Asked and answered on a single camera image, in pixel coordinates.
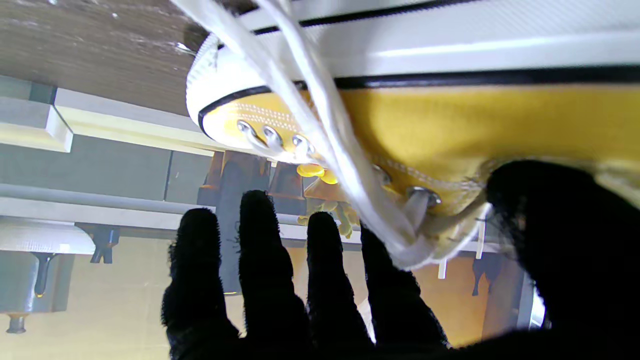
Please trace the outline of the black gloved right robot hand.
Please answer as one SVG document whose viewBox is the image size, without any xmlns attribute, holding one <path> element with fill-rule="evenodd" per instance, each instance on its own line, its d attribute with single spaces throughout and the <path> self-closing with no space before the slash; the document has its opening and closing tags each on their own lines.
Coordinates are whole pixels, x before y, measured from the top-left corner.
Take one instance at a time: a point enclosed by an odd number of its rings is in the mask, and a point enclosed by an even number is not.
<svg viewBox="0 0 640 360">
<path fill-rule="evenodd" d="M 413 274 L 362 226 L 375 342 L 354 302 L 334 219 L 311 216 L 307 301 L 266 192 L 241 196 L 238 277 L 247 334 L 227 317 L 217 215 L 188 210 L 168 250 L 161 321 L 172 360 L 580 360 L 639 358 L 639 210 L 582 170 L 515 161 L 487 180 L 493 221 L 534 281 L 549 329 L 450 348 Z"/>
</svg>

